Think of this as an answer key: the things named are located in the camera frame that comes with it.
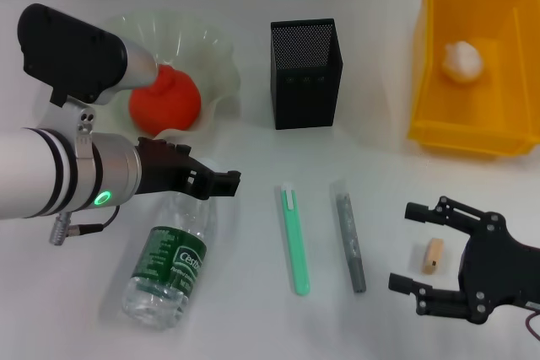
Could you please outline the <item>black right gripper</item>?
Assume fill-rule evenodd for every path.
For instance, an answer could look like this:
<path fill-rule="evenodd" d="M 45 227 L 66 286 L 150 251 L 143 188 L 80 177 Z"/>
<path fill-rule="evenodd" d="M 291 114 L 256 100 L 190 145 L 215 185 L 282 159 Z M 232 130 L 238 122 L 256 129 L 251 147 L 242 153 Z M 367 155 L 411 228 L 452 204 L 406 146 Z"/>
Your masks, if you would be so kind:
<path fill-rule="evenodd" d="M 514 239 L 501 214 L 481 212 L 441 196 L 433 209 L 409 202 L 404 217 L 470 235 L 458 274 L 462 292 L 390 274 L 388 288 L 414 295 L 418 315 L 464 319 L 481 325 L 501 305 L 540 312 L 540 248 Z"/>

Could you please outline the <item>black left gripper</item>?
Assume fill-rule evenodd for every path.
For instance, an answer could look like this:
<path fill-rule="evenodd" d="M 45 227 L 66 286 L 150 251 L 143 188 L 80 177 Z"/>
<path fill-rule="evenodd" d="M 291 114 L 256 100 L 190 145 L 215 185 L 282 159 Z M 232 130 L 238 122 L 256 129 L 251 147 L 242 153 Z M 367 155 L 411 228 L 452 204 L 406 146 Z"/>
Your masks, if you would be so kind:
<path fill-rule="evenodd" d="M 240 184 L 239 171 L 213 171 L 192 158 L 187 145 L 140 137 L 135 148 L 141 164 L 136 195 L 177 191 L 207 200 L 233 197 Z"/>

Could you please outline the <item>small wooden block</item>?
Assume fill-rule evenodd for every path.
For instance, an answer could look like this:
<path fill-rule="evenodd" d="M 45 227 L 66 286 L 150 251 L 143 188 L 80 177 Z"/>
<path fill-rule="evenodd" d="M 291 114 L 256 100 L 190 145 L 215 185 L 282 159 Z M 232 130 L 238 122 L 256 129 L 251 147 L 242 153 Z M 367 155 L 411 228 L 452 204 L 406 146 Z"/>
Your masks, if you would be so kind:
<path fill-rule="evenodd" d="M 427 245 L 423 265 L 422 273 L 431 275 L 436 272 L 440 264 L 440 260 L 444 251 L 444 240 L 433 238 Z"/>

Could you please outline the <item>grey pen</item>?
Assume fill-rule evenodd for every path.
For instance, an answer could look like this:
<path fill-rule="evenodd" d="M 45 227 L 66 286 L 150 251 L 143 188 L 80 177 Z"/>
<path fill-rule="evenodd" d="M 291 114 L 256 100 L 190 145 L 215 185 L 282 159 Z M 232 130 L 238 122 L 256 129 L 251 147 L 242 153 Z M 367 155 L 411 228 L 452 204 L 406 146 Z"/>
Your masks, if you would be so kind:
<path fill-rule="evenodd" d="M 348 265 L 349 276 L 354 293 L 366 292 L 366 280 L 359 247 L 352 201 L 344 180 L 331 185 L 337 209 L 337 219 L 342 235 L 343 251 Z"/>

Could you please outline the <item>clear bottle with green label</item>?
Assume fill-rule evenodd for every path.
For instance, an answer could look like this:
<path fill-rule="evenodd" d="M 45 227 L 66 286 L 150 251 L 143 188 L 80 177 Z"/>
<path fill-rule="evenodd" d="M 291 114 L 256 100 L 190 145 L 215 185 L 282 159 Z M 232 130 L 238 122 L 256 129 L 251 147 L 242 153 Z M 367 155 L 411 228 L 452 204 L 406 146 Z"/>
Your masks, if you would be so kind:
<path fill-rule="evenodd" d="M 122 310 L 158 330 L 174 328 L 186 311 L 216 228 L 216 201 L 171 192 L 122 295 Z"/>

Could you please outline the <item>red-orange knobbly orange fruit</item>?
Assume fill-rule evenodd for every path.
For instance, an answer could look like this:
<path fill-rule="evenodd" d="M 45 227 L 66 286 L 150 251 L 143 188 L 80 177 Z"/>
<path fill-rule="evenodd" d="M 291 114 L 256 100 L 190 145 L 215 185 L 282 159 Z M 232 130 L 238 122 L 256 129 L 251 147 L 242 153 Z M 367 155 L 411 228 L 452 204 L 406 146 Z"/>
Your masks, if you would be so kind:
<path fill-rule="evenodd" d="M 202 99 L 186 73 L 159 64 L 156 81 L 131 92 L 128 110 L 143 132 L 157 136 L 164 130 L 188 130 L 199 116 Z"/>

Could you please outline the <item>white paper ball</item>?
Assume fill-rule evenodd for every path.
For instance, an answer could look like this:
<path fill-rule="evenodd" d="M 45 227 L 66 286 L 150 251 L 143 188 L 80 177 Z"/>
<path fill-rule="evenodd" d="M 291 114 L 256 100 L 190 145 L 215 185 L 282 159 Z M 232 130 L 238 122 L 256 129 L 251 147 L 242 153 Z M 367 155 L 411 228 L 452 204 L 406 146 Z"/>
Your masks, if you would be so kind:
<path fill-rule="evenodd" d="M 455 83 L 472 83 L 483 73 L 483 58 L 474 46 L 460 40 L 445 45 L 441 67 Z"/>

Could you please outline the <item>black mesh pen holder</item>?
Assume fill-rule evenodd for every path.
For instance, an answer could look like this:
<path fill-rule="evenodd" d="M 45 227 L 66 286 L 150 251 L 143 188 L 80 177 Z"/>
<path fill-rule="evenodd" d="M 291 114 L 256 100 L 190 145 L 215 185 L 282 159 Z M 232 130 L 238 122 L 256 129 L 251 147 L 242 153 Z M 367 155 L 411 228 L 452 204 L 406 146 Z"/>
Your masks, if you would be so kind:
<path fill-rule="evenodd" d="M 343 71 L 333 19 L 271 23 L 271 96 L 277 130 L 332 126 Z"/>

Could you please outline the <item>translucent green wavy fruit bowl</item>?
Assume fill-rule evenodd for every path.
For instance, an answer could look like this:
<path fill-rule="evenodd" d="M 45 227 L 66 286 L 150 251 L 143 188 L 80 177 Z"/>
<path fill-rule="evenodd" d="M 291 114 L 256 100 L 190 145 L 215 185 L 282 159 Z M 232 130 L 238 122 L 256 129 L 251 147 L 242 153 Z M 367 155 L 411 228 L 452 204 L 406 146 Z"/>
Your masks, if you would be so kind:
<path fill-rule="evenodd" d="M 187 130 L 166 129 L 157 139 L 170 142 L 186 140 L 204 133 L 212 125 L 220 102 L 235 97 L 240 91 L 240 73 L 233 59 L 233 44 L 215 26 L 189 15 L 170 9 L 139 9 L 109 17 L 92 24 L 138 44 L 154 56 L 158 64 L 169 65 L 187 74 L 197 86 L 201 96 L 201 109 L 195 122 Z M 40 86 L 35 102 L 37 127 L 51 128 L 56 121 L 54 113 L 60 109 L 49 103 L 50 90 Z M 128 104 L 131 90 L 122 90 L 107 105 L 90 105 L 97 113 L 94 133 L 115 133 L 133 143 L 139 137 L 152 138 L 131 118 Z"/>

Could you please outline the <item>yellow plastic bin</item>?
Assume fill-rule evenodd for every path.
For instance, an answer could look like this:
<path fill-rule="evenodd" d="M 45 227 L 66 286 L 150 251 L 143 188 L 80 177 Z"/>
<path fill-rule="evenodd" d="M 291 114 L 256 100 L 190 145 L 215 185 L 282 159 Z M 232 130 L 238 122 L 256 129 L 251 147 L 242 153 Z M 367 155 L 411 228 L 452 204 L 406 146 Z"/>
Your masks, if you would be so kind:
<path fill-rule="evenodd" d="M 480 77 L 452 81 L 442 64 L 464 40 Z M 495 156 L 540 144 L 540 0 L 422 0 L 413 32 L 412 114 L 418 143 Z"/>

